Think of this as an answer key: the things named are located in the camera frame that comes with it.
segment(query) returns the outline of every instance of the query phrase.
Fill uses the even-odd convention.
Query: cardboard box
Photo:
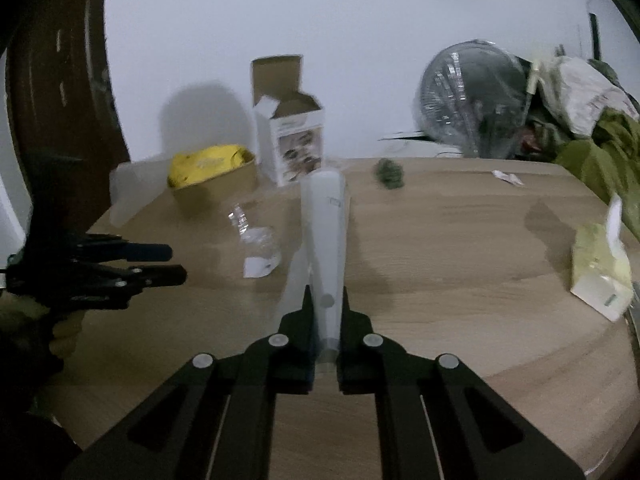
[[[324,110],[300,91],[302,56],[252,62],[260,168],[278,186],[320,167]]]

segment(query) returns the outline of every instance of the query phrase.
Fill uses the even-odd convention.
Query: open cardboard box
[[[324,110],[300,91],[302,56],[252,62],[254,113],[262,172],[278,186],[294,182],[322,162]]]
[[[124,162],[111,171],[110,223],[122,227],[162,193],[174,197],[185,218],[207,214],[234,195],[252,193],[258,187],[255,158],[239,168],[214,176],[203,182],[181,188],[167,186],[171,158]]]

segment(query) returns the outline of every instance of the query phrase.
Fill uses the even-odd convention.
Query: product box
[[[300,91],[302,56],[252,62],[260,168],[278,186],[320,167],[324,110]]]
[[[631,266],[620,241],[622,200],[614,195],[604,224],[578,227],[573,246],[571,292],[610,321],[617,321],[634,296]]]

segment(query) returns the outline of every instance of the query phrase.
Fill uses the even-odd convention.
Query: small packet
[[[621,227],[622,200],[614,195],[606,224],[579,227],[573,247],[571,292],[610,321],[622,316],[634,295]]]
[[[273,229],[270,227],[249,227],[242,208],[236,204],[229,213],[229,220],[238,228],[240,241],[244,246],[244,277],[263,278],[280,265],[282,255]]]
[[[508,182],[512,186],[517,186],[517,187],[524,186],[523,182],[513,173],[506,174],[499,170],[493,170],[492,173],[494,174],[495,178],[499,178],[500,180]]]

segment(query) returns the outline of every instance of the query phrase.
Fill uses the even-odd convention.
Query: yellow package
[[[610,321],[618,320],[633,298],[631,266],[619,239],[621,211],[616,196],[606,224],[579,227],[573,248],[571,292]]]
[[[240,144],[210,146],[194,153],[177,153],[171,161],[167,181],[170,187],[192,186],[253,160],[254,155]]]

